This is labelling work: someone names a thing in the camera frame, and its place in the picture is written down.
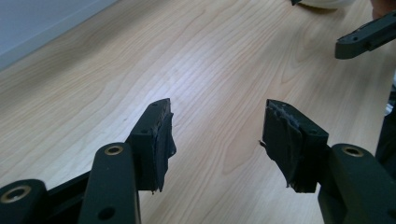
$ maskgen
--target white object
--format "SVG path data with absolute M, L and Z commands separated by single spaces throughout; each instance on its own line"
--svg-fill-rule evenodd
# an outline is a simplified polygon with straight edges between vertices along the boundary
M 385 116 L 390 114 L 393 110 L 393 105 L 387 104 L 387 108 L 385 108 Z
M 352 5 L 355 0 L 303 0 L 300 4 L 309 7 L 335 9 Z

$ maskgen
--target mounting hole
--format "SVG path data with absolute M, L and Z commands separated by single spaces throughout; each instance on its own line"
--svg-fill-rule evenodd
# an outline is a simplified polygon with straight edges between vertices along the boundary
M 349 155 L 349 156 L 353 156 L 353 157 L 363 157 L 364 153 L 357 148 L 354 147 L 343 147 L 343 151 Z
M 116 210 L 113 207 L 107 207 L 102 209 L 102 211 L 99 212 L 98 218 L 101 220 L 109 220 L 112 217 L 114 217 L 114 214 L 116 213 Z
M 113 146 L 113 147 L 109 147 L 105 150 L 106 155 L 108 156 L 114 156 L 114 155 L 118 155 L 123 151 L 123 147 L 120 146 Z
M 32 188 L 27 185 L 17 186 L 1 196 L 1 203 L 15 203 L 30 193 Z

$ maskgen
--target light wood grain surface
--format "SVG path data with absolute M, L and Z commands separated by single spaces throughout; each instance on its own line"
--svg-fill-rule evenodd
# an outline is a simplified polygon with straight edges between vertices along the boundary
M 125 140 L 146 106 L 171 98 L 177 154 L 144 223 L 322 223 L 258 144 L 265 101 L 288 102 L 372 152 L 396 67 L 386 45 L 348 61 L 335 40 L 371 20 L 287 0 L 119 1 L 0 72 L 0 186 L 51 189 Z

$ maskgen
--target black bracket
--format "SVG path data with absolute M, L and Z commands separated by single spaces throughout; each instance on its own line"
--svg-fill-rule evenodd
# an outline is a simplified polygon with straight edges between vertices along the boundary
M 90 172 L 54 189 L 36 179 L 1 188 L 1 223 L 140 223 L 138 191 L 161 191 L 176 153 L 172 117 L 169 99 L 150 104 L 125 143 L 101 147 Z
M 268 100 L 262 146 L 288 186 L 315 192 L 325 223 L 396 223 L 396 181 L 363 148 L 328 134 L 291 105 Z
M 302 0 L 291 0 L 291 4 L 294 6 L 297 3 L 301 2 Z
M 335 45 L 335 58 L 351 59 L 365 51 L 377 49 L 395 38 L 396 10 L 339 38 Z

